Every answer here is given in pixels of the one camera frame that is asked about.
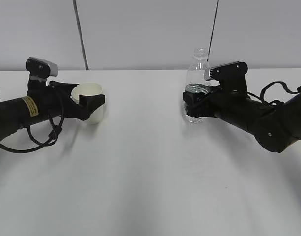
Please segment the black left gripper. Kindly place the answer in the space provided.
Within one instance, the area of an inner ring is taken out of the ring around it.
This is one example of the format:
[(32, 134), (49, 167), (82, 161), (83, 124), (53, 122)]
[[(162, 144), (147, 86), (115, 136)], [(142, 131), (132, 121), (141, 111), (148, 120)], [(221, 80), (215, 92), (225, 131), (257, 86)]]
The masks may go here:
[(45, 121), (48, 115), (87, 120), (94, 111), (104, 105), (106, 97), (104, 94), (79, 95), (79, 104), (76, 104), (71, 98), (71, 93), (77, 85), (79, 84), (57, 81), (47, 84), (46, 80), (29, 79), (27, 96), (35, 102), (38, 115), (32, 117), (27, 114), (26, 120)]

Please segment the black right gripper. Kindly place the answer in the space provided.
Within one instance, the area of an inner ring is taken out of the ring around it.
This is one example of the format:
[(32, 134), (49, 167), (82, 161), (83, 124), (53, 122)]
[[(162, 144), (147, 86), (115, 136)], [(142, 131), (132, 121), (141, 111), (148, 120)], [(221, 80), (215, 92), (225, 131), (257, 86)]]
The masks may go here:
[(210, 92), (183, 92), (186, 115), (221, 120), (251, 120), (251, 100), (244, 76), (224, 79)]

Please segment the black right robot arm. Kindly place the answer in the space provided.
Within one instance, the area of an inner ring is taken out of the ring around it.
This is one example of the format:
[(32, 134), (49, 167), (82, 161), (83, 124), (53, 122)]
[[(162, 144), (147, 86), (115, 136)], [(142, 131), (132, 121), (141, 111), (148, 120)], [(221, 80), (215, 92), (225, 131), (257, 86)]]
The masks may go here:
[(260, 93), (260, 100), (250, 99), (243, 75), (219, 79), (207, 94), (183, 93), (186, 114), (190, 117), (221, 119), (253, 135), (270, 152), (281, 153), (289, 145), (301, 140), (301, 86), (291, 91), (280, 81), (284, 90), (293, 95), (287, 102), (264, 100), (270, 83)]

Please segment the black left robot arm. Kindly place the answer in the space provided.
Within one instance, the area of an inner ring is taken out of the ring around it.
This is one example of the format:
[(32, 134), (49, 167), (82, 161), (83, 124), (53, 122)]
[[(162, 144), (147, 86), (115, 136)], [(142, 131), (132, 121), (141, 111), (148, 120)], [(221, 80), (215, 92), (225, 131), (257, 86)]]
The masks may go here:
[(79, 102), (72, 100), (77, 84), (50, 81), (28, 82), (27, 95), (0, 102), (0, 142), (18, 130), (46, 121), (49, 117), (74, 118), (85, 121), (104, 105), (105, 96), (81, 95)]

